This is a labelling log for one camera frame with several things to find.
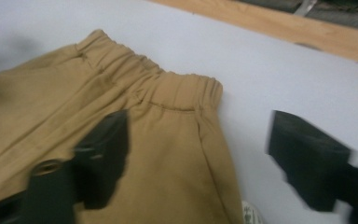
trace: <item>khaki shorts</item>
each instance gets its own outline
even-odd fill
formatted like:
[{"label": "khaki shorts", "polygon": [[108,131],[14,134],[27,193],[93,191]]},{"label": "khaki shorts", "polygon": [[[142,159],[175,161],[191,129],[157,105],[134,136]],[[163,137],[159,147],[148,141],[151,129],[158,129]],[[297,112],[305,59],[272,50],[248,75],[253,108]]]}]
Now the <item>khaki shorts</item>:
[{"label": "khaki shorts", "polygon": [[110,204],[84,223],[242,223],[216,114],[222,85],[165,72],[101,30],[0,73],[0,200],[34,165],[73,157],[105,115],[128,109],[130,153]]}]

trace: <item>wooden edge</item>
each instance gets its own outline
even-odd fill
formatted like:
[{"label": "wooden edge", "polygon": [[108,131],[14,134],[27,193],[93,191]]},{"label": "wooden edge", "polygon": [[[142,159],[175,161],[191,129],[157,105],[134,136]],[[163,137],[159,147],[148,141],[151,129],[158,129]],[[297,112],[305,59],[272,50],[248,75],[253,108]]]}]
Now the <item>wooden edge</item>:
[{"label": "wooden edge", "polygon": [[358,62],[358,30],[230,0],[150,0]]}]

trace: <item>tan pants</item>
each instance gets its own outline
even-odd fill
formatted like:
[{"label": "tan pants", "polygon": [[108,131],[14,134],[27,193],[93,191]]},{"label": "tan pants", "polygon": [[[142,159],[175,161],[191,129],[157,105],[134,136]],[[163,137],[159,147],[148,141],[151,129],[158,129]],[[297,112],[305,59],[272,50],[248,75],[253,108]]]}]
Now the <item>tan pants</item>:
[{"label": "tan pants", "polygon": [[0,73],[0,199],[31,168],[71,159],[105,115],[129,110],[130,154],[108,207],[84,223],[242,223],[212,78],[161,70],[103,32]]}]

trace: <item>elastic waistband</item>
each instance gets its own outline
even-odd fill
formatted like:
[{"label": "elastic waistband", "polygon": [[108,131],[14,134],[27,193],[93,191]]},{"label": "elastic waistband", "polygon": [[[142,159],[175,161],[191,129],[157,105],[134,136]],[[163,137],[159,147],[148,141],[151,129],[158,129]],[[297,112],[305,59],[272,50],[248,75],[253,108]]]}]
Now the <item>elastic waistband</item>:
[{"label": "elastic waistband", "polygon": [[102,30],[91,33],[76,49],[98,69],[97,75],[106,76],[106,85],[119,85],[140,101],[184,111],[219,105],[223,87],[216,79],[165,72],[145,56],[112,41]]}]

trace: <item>white table surface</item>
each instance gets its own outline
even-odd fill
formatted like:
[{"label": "white table surface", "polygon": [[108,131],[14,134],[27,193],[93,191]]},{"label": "white table surface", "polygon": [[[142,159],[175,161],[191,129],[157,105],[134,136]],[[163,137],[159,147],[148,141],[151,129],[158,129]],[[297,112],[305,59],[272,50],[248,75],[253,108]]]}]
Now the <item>white table surface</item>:
[{"label": "white table surface", "polygon": [[242,198],[267,224],[344,223],[342,204],[340,214],[309,210],[265,151],[272,110],[358,150],[357,62],[141,0],[0,0],[0,71],[97,28],[166,70],[223,83],[219,115]]}]

